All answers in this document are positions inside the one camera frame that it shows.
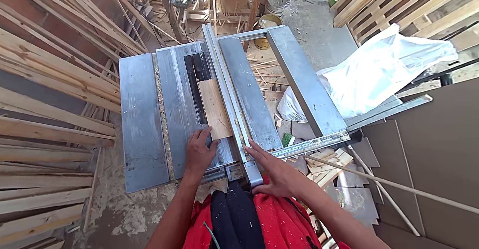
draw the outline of wooden post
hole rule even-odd
[[[183,33],[180,30],[180,23],[176,20],[176,11],[173,5],[170,4],[169,0],[161,0],[163,2],[163,6],[165,7],[166,14],[168,14],[168,19],[170,20],[171,29],[175,34],[176,39],[182,43],[187,44],[188,40],[183,38]]]
[[[260,0],[253,0],[251,4],[251,12],[249,13],[248,26],[245,32],[253,30],[254,22],[256,21],[256,15],[258,14],[258,8],[260,7]],[[243,50],[248,50],[249,41],[243,42]]]

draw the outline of green brush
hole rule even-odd
[[[290,133],[284,133],[283,139],[281,140],[281,143],[283,144],[283,147],[289,146],[289,142],[291,141],[291,138],[293,136]]]

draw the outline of green wire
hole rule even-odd
[[[205,225],[205,227],[207,227],[208,231],[209,231],[210,234],[211,234],[211,237],[213,238],[213,241],[214,241],[215,244],[216,244],[216,248],[219,249],[218,241],[216,240],[215,235],[213,235],[213,232],[211,231],[211,229],[208,227],[207,222],[203,221],[203,225]]]

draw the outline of wooden pallet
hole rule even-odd
[[[347,23],[358,44],[364,43],[392,23],[397,23],[404,35],[430,38],[479,12],[479,0],[451,1],[352,0],[334,5],[340,10],[334,18],[334,25]]]

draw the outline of hand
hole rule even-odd
[[[252,148],[244,147],[268,173],[270,184],[253,188],[253,194],[265,193],[275,197],[298,197],[308,193],[308,188],[317,185],[294,167],[264,151],[256,142],[249,141]]]
[[[215,157],[216,148],[221,140],[213,141],[210,148],[206,146],[207,136],[212,129],[210,126],[204,130],[199,129],[191,133],[188,144],[186,145],[185,176],[194,175],[201,179],[211,160]]]

